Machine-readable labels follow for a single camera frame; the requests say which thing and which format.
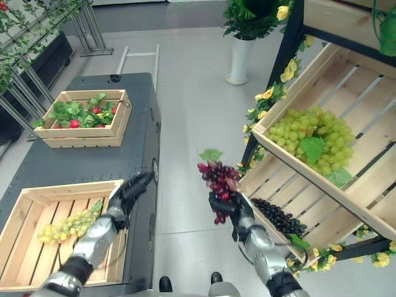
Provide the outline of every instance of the white plant pot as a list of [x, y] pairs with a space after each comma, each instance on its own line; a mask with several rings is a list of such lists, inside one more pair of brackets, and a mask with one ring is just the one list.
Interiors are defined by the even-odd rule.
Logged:
[[246, 73], [248, 71], [249, 58], [255, 40], [240, 40], [234, 38], [233, 60], [231, 73], [225, 79], [231, 85], [242, 85], [248, 81]]

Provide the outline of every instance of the tiled floor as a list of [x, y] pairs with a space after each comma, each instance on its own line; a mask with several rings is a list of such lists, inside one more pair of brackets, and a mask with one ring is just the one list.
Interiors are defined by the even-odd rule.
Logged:
[[[190, 28], [105, 33], [114, 55], [80, 58], [77, 51], [52, 89], [59, 93], [78, 75], [110, 74], [118, 66], [124, 46], [130, 51], [153, 51], [160, 44], [157, 100], [162, 116], [160, 185], [153, 283], [168, 275], [177, 292], [207, 294], [210, 274], [220, 271], [242, 296], [269, 296], [256, 273], [231, 239], [231, 224], [215, 226], [207, 202], [208, 189], [196, 164], [206, 148], [221, 150], [223, 162], [234, 165], [244, 151], [242, 126], [254, 95], [263, 91], [277, 55], [282, 34], [258, 40], [252, 52], [247, 84], [225, 82], [230, 70], [232, 37], [222, 38], [220, 28]], [[315, 45], [304, 52], [303, 67], [321, 50]], [[151, 72], [153, 58], [129, 58], [124, 72]], [[4, 162], [18, 167], [28, 149], [21, 138], [0, 163], [0, 197], [15, 171], [1, 171]], [[304, 274], [302, 286], [311, 296], [391, 296], [396, 290], [395, 261], [375, 269], [366, 260], [339, 262], [330, 272]]]

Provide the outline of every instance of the green leaves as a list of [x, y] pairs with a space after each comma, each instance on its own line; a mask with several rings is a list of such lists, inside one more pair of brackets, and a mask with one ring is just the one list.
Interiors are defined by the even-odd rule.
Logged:
[[300, 146], [311, 164], [315, 164], [324, 151], [324, 141], [320, 137], [304, 138]]
[[342, 187], [347, 182], [353, 179], [352, 175], [347, 172], [347, 170], [343, 167], [337, 171], [331, 172], [326, 178], [334, 183], [337, 187]]
[[290, 237], [290, 241], [292, 243], [292, 245], [294, 245], [294, 247], [296, 249], [299, 250], [305, 250], [305, 249], [310, 249], [311, 245], [309, 243], [307, 243], [306, 241], [303, 241], [300, 237], [298, 237], [295, 234], [288, 234], [288, 236]]
[[199, 154], [204, 161], [219, 161], [221, 155], [223, 155], [221, 151], [213, 148], [207, 148], [203, 153]]

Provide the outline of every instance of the green plant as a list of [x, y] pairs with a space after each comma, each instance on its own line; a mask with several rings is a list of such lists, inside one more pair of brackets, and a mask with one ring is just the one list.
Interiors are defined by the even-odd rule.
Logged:
[[255, 15], [246, 8], [245, 0], [228, 0], [227, 10], [223, 16], [227, 19], [224, 35], [235, 32], [240, 40], [254, 40], [266, 37], [278, 25], [277, 9], [285, 1], [263, 1], [265, 9]]

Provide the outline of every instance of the wooden slatted crate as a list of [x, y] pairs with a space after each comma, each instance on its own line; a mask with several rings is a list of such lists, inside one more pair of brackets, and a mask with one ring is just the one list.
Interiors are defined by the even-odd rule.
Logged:
[[[38, 233], [47, 224], [90, 209], [102, 201], [105, 212], [111, 191], [122, 180], [98, 183], [22, 189], [0, 235], [0, 291], [32, 291], [65, 263], [73, 250], [75, 236], [62, 244], [43, 244]], [[110, 246], [108, 255], [89, 278], [86, 286], [122, 282], [125, 236], [121, 232]]]
[[107, 102], [114, 103], [118, 108], [113, 122], [103, 128], [65, 128], [56, 129], [59, 125], [55, 119], [48, 117], [53, 111], [53, 105], [44, 115], [45, 127], [38, 127], [34, 131], [50, 147], [119, 147], [123, 141], [124, 132], [132, 110], [131, 102], [126, 90], [92, 90], [92, 91], [63, 91], [55, 102], [75, 100], [87, 107], [87, 100], [99, 93], [106, 94], [100, 106]]
[[[315, 247], [342, 241], [362, 221], [396, 239], [396, 71], [393, 67], [329, 44], [253, 129], [270, 152], [241, 180], [241, 191], [292, 213], [308, 226], [303, 239]], [[290, 108], [321, 106], [341, 116], [356, 141], [350, 164], [353, 183], [339, 189], [269, 139], [268, 129]], [[254, 208], [279, 237], [287, 239]], [[291, 251], [302, 260], [302, 255]]]

